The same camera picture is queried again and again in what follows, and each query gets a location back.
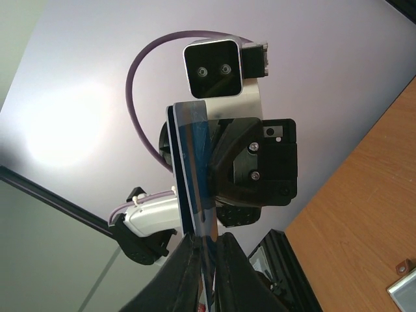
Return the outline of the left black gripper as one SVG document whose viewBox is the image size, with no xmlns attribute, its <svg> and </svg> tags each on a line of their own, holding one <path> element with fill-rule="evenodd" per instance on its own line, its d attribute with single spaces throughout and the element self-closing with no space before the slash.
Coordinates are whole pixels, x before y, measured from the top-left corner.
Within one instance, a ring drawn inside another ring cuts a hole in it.
<svg viewBox="0 0 416 312">
<path fill-rule="evenodd" d="M 219 136 L 207 165 L 216 216 L 226 228 L 256 223 L 264 206 L 285 206 L 297 195 L 294 120 L 235 118 Z"/>
</svg>

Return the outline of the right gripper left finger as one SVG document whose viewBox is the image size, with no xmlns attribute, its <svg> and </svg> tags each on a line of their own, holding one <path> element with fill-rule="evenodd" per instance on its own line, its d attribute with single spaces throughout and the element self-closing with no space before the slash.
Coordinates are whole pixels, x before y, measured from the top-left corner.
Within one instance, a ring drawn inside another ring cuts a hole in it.
<svg viewBox="0 0 416 312">
<path fill-rule="evenodd" d="M 122 311 L 197 311 L 199 238 L 185 235 L 156 276 Z"/>
</svg>

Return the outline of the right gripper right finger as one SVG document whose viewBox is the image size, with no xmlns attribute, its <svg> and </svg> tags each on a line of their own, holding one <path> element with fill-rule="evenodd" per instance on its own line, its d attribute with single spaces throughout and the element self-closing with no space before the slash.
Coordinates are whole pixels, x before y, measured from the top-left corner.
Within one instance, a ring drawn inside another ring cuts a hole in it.
<svg viewBox="0 0 416 312">
<path fill-rule="evenodd" d="M 288 311 L 266 287 L 232 233 L 219 236 L 216 252 L 217 311 Z"/>
</svg>

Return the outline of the blue credit card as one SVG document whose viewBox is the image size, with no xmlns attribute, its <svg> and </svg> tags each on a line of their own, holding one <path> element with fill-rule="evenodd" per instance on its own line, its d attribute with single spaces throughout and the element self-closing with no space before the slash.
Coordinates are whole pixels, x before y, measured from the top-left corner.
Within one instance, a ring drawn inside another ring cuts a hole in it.
<svg viewBox="0 0 416 312">
<path fill-rule="evenodd" d="M 172 158 L 172 168 L 176 182 L 177 199 L 179 205 L 179 216 L 181 220 L 181 229 L 183 235 L 194 234 L 194 224 L 192 221 L 187 190 L 186 180 L 183 175 L 183 167 L 181 162 L 181 153 L 179 149 L 178 135 L 176 131 L 176 123 L 174 120 L 173 106 L 166 109 L 166 124 L 168 128 L 168 136 L 170 142 L 170 153 Z"/>
<path fill-rule="evenodd" d="M 207 180 L 211 157 L 209 123 L 204 100 L 173 105 L 179 158 L 185 180 L 188 206 L 196 236 L 201 238 L 201 278 L 205 306 L 211 311 L 215 302 L 216 240 L 218 226 L 214 198 Z"/>
</svg>

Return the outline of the brown leather card holder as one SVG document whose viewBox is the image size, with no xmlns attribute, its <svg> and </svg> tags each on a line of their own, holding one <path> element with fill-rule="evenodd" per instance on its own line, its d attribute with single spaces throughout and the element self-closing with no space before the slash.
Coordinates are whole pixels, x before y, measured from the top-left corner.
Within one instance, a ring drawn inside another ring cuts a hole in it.
<svg viewBox="0 0 416 312">
<path fill-rule="evenodd" d="M 386 292 L 399 311 L 415 311 L 415 258 L 405 259 L 396 267 L 398 279 Z"/>
</svg>

